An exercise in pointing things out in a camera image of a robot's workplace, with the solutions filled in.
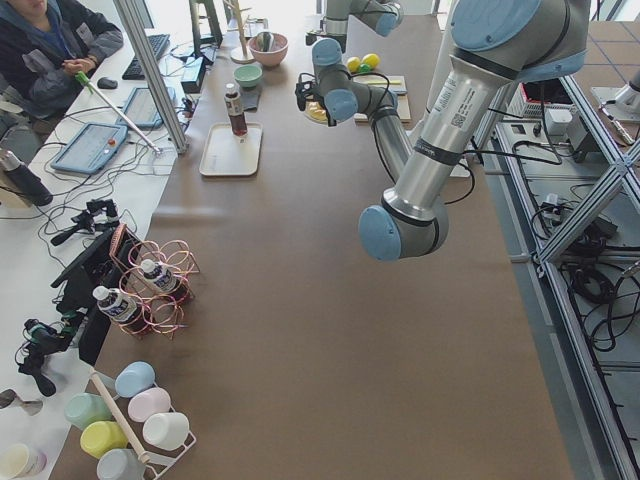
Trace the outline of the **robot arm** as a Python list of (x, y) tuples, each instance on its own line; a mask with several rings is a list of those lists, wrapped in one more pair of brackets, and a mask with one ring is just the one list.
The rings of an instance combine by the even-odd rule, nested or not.
[(324, 38), (335, 40), (346, 52), (349, 18), (354, 17), (382, 37), (387, 37), (404, 19), (397, 1), (328, 0), (318, 29), (309, 30), (305, 43), (312, 46)]
[(587, 1), (460, 1), (448, 27), (451, 71), (418, 133), (408, 135), (389, 87), (357, 82), (342, 62), (349, 17), (381, 36), (400, 24), (393, 1), (330, 1), (312, 46), (314, 78), (296, 86), (298, 107), (319, 102), (334, 126), (363, 114), (395, 180), (366, 208), (358, 231), (373, 258), (395, 261), (437, 250), (448, 233), (440, 192), (498, 90), (513, 82), (556, 79), (584, 64)]

